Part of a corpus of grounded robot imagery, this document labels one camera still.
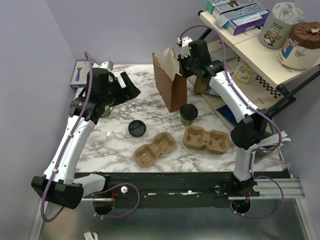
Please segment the black plastic cup lid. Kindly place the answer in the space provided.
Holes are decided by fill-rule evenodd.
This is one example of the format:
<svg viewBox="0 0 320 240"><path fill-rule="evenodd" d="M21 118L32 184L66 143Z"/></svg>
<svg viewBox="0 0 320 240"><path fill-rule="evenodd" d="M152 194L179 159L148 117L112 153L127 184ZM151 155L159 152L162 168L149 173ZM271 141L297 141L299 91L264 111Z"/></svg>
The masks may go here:
<svg viewBox="0 0 320 240"><path fill-rule="evenodd" d="M193 121L198 117L198 109L194 104L184 104L179 112L180 116L187 121Z"/></svg>
<svg viewBox="0 0 320 240"><path fill-rule="evenodd" d="M128 125L128 132L133 137L141 137L147 130L146 124L141 120L133 120Z"/></svg>

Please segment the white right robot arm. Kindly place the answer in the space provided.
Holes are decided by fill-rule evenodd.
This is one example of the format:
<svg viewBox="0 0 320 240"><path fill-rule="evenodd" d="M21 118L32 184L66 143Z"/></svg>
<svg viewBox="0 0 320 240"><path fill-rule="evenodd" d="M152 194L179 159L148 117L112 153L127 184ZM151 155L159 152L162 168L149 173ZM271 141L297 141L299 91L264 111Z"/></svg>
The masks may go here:
<svg viewBox="0 0 320 240"><path fill-rule="evenodd" d="M230 191L241 196L248 190L247 180L252 178L253 163L258 144L262 140L269 120L267 111L259 109L231 79L227 65L220 60L212 60L207 42L189 37L178 38L181 48L178 55L179 72L185 77L196 76L205 81L229 107L236 119L236 126L230 136L236 145L236 160L230 183Z"/></svg>

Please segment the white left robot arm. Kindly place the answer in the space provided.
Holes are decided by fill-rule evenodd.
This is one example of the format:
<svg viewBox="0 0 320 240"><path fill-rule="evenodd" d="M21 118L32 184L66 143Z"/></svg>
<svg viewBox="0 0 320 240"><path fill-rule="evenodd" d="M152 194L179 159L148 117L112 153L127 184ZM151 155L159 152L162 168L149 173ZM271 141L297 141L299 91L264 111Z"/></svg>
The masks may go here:
<svg viewBox="0 0 320 240"><path fill-rule="evenodd" d="M125 71L120 76L124 87L107 69L94 68L87 73L86 87L70 104L66 130L56 154L44 173L31 181L31 187L45 201L75 209L87 195L96 193L104 198L110 194L107 175L91 173L75 179L75 171L85 143L105 108L123 104L141 93Z"/></svg>

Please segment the brown paper bag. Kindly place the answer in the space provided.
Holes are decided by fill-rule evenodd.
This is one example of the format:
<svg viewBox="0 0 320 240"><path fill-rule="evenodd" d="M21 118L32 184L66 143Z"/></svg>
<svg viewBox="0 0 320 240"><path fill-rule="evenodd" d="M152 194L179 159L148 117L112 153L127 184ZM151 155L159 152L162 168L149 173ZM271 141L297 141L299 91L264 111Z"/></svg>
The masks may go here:
<svg viewBox="0 0 320 240"><path fill-rule="evenodd" d="M175 50L152 53L155 85L167 110L172 113L187 103L187 80L179 73Z"/></svg>

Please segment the brown cardboard cup carrier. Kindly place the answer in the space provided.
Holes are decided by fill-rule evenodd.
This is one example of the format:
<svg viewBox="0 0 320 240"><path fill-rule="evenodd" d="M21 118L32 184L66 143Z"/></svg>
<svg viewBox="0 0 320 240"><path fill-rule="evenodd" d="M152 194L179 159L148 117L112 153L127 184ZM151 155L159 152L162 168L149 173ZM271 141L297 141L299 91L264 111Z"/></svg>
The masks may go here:
<svg viewBox="0 0 320 240"><path fill-rule="evenodd" d="M134 159L141 167L152 166L160 155L170 153L176 147L176 140L168 132L157 134L151 143L144 144L137 148L133 154Z"/></svg>
<svg viewBox="0 0 320 240"><path fill-rule="evenodd" d="M206 131L202 127L190 125L184 131L183 144L189 149L205 149L211 154L222 155L228 150L230 139L223 131Z"/></svg>

